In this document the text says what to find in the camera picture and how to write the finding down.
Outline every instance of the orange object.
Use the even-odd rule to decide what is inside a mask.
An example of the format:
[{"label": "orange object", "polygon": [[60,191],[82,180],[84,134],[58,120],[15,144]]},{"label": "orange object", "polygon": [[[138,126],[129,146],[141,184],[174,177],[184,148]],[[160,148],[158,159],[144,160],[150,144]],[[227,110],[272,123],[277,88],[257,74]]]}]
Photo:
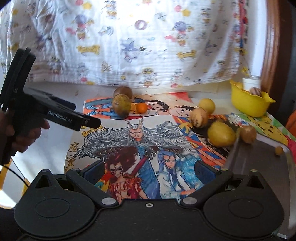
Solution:
[{"label": "orange object", "polygon": [[293,136],[296,137],[296,111],[290,115],[286,128]]},{"label": "orange object", "polygon": [[137,112],[139,114],[143,114],[148,110],[148,106],[146,105],[146,103],[139,103],[137,104]]}]

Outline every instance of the black mount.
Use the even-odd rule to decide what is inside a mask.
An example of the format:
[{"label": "black mount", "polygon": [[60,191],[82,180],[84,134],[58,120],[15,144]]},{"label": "black mount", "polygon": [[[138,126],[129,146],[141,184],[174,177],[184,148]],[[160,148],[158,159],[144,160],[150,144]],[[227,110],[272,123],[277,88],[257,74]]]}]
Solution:
[{"label": "black mount", "polygon": [[203,168],[216,178],[181,200],[125,199],[120,205],[93,185],[97,162],[65,175],[42,170],[15,207],[15,220],[33,240],[278,240],[284,211],[259,172],[248,176]]}]

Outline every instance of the wooden frame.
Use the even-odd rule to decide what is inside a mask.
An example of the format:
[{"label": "wooden frame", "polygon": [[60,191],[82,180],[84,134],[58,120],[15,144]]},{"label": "wooden frame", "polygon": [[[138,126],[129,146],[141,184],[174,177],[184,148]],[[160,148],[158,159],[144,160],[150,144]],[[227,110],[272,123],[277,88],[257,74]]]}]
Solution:
[{"label": "wooden frame", "polygon": [[268,109],[274,115],[280,106],[289,73],[292,50],[292,17],[288,0],[266,0],[267,38],[261,73],[262,90],[277,101]]}]

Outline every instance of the tangerine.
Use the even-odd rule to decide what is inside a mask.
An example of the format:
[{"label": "tangerine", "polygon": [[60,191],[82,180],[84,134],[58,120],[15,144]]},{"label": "tangerine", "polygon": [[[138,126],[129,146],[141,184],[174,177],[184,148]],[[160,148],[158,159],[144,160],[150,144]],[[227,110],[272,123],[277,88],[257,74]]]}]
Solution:
[{"label": "tangerine", "polygon": [[137,104],[137,112],[139,114],[143,114],[148,110],[148,106],[146,105],[146,103],[139,103]]}]

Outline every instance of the blue-haired character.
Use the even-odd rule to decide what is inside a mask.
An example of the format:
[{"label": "blue-haired character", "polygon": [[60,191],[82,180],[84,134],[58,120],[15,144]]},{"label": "blue-haired character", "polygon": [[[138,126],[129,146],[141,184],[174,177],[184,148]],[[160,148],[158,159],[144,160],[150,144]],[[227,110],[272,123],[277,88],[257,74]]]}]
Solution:
[{"label": "blue-haired character", "polygon": [[176,156],[169,151],[158,153],[159,170],[157,180],[159,182],[160,197],[175,198],[180,202],[185,196],[195,192],[190,188],[182,170],[176,167]]}]

